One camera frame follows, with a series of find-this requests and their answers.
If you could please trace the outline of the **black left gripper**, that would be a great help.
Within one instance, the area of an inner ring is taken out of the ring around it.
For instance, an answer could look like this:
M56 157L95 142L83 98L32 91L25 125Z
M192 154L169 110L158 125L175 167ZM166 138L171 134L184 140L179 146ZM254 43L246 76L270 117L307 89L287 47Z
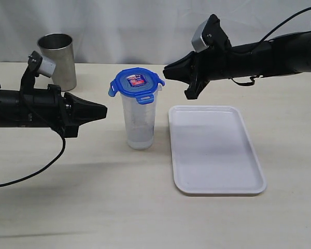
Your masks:
M62 95L57 85L49 84L48 90L53 94L57 112L50 124L64 138L76 138L81 125L106 118L107 107L103 104L84 100L69 92Z

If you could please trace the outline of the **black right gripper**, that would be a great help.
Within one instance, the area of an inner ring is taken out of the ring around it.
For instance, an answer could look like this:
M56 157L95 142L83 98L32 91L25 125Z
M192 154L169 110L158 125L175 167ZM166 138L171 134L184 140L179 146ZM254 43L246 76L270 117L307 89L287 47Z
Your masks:
M195 51L170 63L163 69L166 79L187 83L185 90L188 100L196 100L208 83L212 80L230 79L226 57L213 52Z

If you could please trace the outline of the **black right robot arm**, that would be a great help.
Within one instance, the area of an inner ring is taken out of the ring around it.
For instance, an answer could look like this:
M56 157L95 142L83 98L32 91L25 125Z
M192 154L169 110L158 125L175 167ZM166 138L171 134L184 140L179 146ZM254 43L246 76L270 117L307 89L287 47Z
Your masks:
M191 51L182 59L164 67L166 79L188 84L185 96L195 100L210 81L249 77L239 86L253 86L255 79L311 72L311 31L278 36L252 44L232 47L230 51L209 48Z

